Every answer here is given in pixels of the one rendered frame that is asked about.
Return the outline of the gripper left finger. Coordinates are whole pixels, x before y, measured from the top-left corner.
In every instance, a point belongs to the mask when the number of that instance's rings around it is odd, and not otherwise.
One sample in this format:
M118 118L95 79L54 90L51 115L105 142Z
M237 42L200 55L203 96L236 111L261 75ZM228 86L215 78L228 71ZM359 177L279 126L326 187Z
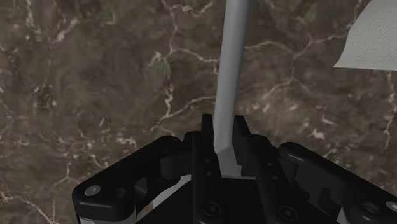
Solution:
M80 183L78 224L222 224L210 114L183 139L162 136Z

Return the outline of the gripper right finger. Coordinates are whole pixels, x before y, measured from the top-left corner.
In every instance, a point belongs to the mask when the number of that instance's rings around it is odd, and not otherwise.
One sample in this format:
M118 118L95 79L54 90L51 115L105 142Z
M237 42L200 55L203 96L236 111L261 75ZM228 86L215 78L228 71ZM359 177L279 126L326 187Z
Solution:
M266 224L397 224L397 197L294 143L275 147L233 123L242 175L254 177Z

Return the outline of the grey utensil handle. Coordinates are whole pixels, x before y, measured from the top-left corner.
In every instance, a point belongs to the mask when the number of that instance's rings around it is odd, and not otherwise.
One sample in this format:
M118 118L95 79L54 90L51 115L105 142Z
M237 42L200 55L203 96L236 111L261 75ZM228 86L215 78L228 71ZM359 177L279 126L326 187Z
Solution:
M221 173L228 177L239 177L241 172L232 146L232 132L249 5L250 0L226 0L225 6L213 127Z

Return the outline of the white paper towel sheet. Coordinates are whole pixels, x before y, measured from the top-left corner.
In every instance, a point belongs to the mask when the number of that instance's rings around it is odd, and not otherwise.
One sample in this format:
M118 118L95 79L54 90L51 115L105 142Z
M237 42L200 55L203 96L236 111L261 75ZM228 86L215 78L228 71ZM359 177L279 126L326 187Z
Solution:
M350 28L337 68L397 71L397 0L371 0Z

